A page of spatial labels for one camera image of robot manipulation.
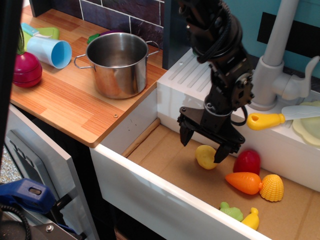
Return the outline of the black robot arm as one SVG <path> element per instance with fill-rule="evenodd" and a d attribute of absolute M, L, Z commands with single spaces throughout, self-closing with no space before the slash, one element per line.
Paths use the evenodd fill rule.
<path fill-rule="evenodd" d="M 203 108 L 182 106 L 177 119 L 180 141 L 186 146 L 194 133 L 219 145 L 214 162 L 221 163 L 229 154 L 237 153 L 245 137 L 231 115 L 254 98 L 253 66 L 242 44 L 243 31 L 238 19 L 222 0 L 180 0 L 179 13 L 187 23 L 187 38 L 200 64 L 210 67 L 211 88 Z"/>

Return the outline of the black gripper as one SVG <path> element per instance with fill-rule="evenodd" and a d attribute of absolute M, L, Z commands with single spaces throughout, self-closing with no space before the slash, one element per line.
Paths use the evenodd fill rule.
<path fill-rule="evenodd" d="M 221 163 L 229 153 L 237 153 L 245 142 L 242 136 L 232 125 L 231 114 L 216 115 L 206 109 L 197 109 L 182 106 L 179 109 L 177 122 L 180 129 L 180 141 L 185 147 L 191 140 L 194 132 L 219 144 L 214 155 L 214 163 Z"/>

